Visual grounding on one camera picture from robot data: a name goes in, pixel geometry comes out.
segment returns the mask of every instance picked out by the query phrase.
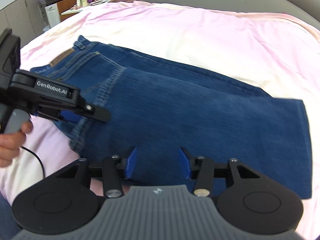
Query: hand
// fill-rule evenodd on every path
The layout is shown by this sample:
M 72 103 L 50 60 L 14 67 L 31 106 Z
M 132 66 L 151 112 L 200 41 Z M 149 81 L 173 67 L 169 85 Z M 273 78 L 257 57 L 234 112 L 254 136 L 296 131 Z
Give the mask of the hand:
M 19 132 L 0 134 L 0 168 L 9 166 L 13 158 L 19 156 L 20 147 L 26 141 L 26 134 L 31 133 L 32 129 L 32 122 L 26 122 Z

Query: pink and white bed sheet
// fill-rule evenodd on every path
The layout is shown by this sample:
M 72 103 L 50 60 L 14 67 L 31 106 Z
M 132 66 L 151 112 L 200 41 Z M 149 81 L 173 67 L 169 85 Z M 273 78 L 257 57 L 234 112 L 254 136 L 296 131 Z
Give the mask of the pink and white bed sheet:
M 313 196 L 304 200 L 297 232 L 314 240 L 320 234 L 320 32 L 284 14 L 234 13 L 145 2 L 94 6 L 55 26 L 21 50 L 22 69 L 48 64 L 79 35 L 165 59 L 206 68 L 254 86 L 273 97 L 300 98 L 306 105 L 313 150 Z M 35 151 L 51 174 L 78 155 L 48 120 L 32 118 L 25 146 Z M 21 151 L 0 170 L 0 190 L 10 203 L 41 179 L 41 167 Z M 102 192 L 101 184 L 92 190 Z

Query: jeans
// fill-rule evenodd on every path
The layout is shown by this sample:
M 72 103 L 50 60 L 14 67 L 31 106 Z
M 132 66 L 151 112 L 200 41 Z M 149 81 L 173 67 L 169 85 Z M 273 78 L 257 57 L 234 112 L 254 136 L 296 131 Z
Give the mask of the jeans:
M 301 198 L 311 197 L 311 142 L 301 100 L 272 98 L 209 70 L 82 36 L 73 49 L 57 65 L 31 71 L 75 85 L 88 102 L 111 111 L 108 123 L 85 117 L 56 123 L 81 156 L 99 162 L 137 146 L 133 180 L 191 189 L 178 162 L 185 146 L 216 162 L 236 157 Z
M 10 240 L 20 232 L 13 218 L 11 206 L 0 193 L 0 239 Z

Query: brown leather label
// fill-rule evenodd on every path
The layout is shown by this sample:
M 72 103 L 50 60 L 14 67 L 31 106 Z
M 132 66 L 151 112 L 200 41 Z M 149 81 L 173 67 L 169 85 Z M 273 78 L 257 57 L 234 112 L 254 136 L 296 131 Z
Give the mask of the brown leather label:
M 55 67 L 60 61 L 68 57 L 74 51 L 75 51 L 74 49 L 68 49 L 67 51 L 62 52 L 59 56 L 57 56 L 54 60 L 50 62 L 50 66 Z

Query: jeans leg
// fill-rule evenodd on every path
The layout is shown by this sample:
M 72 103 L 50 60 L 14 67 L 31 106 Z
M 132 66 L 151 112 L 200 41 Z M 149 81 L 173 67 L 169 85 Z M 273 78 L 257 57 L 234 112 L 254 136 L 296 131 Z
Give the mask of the jeans leg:
M 7 200 L 0 193 L 0 239 L 10 240 L 20 232 L 12 215 L 12 209 Z

